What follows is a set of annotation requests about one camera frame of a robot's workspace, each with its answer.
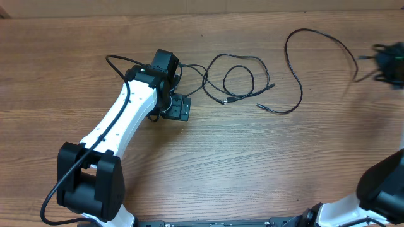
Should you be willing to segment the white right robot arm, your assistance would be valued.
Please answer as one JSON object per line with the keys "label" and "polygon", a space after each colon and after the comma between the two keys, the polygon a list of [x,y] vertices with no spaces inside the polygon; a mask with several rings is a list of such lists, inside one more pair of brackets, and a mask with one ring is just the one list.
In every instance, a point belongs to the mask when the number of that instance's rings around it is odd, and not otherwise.
{"label": "white right robot arm", "polygon": [[[403,88],[403,43],[375,44],[381,74],[376,81]],[[370,167],[356,192],[339,201],[317,204],[296,217],[295,226],[366,226],[403,223],[403,149]]]}

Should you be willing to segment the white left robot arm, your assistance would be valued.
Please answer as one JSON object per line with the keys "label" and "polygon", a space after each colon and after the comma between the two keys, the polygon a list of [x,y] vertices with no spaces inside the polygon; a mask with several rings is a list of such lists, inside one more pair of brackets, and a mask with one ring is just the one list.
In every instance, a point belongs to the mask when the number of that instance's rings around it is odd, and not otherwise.
{"label": "white left robot arm", "polygon": [[80,214],[81,226],[137,226],[123,204],[124,152],[147,118],[187,121],[191,99],[175,92],[181,65],[171,52],[158,49],[151,64],[134,61],[122,91],[100,123],[78,144],[66,142],[57,157],[57,203]]}

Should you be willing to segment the black USB cable silver plug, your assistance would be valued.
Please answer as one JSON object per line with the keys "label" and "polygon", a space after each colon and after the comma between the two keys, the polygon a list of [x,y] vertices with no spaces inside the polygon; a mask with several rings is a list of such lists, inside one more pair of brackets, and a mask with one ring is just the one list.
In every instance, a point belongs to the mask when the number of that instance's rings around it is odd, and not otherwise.
{"label": "black USB cable silver plug", "polygon": [[290,110],[283,110],[283,111],[273,110],[273,109],[270,109],[270,108],[267,107],[267,106],[264,106],[264,105],[262,105],[262,104],[260,104],[260,103],[257,103],[256,106],[257,106],[258,108],[260,108],[261,110],[264,110],[264,111],[267,111],[267,112],[270,112],[270,113],[273,113],[273,114],[285,115],[285,114],[289,114],[289,113],[293,112],[295,109],[297,109],[297,108],[299,107],[299,105],[301,104],[301,102],[302,102],[303,95],[304,95],[302,83],[301,83],[299,77],[296,75],[296,73],[295,73],[295,71],[294,71],[294,69],[293,69],[293,67],[292,67],[292,65],[291,65],[290,57],[289,57],[289,54],[288,54],[288,43],[289,43],[290,39],[292,38],[292,36],[295,35],[295,34],[297,34],[297,33],[299,33],[299,32],[313,32],[313,33],[317,33],[318,35],[324,36],[324,37],[326,37],[326,38],[328,38],[328,39],[330,39],[330,40],[332,40],[332,41],[338,43],[339,45],[341,45],[341,46],[343,47],[343,49],[344,49],[344,50],[348,53],[348,55],[351,57],[351,59],[353,60],[354,66],[355,66],[355,71],[354,71],[353,79],[352,79],[353,82],[355,82],[355,83],[361,82],[361,81],[363,81],[363,80],[369,78],[372,74],[374,74],[374,72],[372,71],[372,72],[366,74],[365,76],[363,76],[363,77],[361,77],[361,78],[358,78],[357,76],[358,76],[358,73],[359,73],[359,65],[357,64],[357,60],[356,60],[356,58],[354,57],[354,55],[352,54],[352,52],[348,49],[348,47],[347,47],[343,42],[341,42],[341,41],[338,40],[337,38],[333,37],[332,35],[327,34],[327,33],[325,33],[325,32],[321,32],[321,31],[319,31],[319,30],[314,30],[314,29],[311,29],[311,28],[299,28],[299,29],[296,29],[296,30],[292,31],[292,32],[286,37],[285,44],[284,44],[284,46],[283,46],[283,53],[284,53],[285,61],[286,61],[286,63],[287,63],[287,66],[288,66],[288,68],[289,68],[289,71],[292,73],[292,76],[294,77],[294,79],[296,80],[297,84],[299,85],[299,89],[300,89],[299,101],[298,101],[297,104],[296,104],[294,107],[292,107]]}

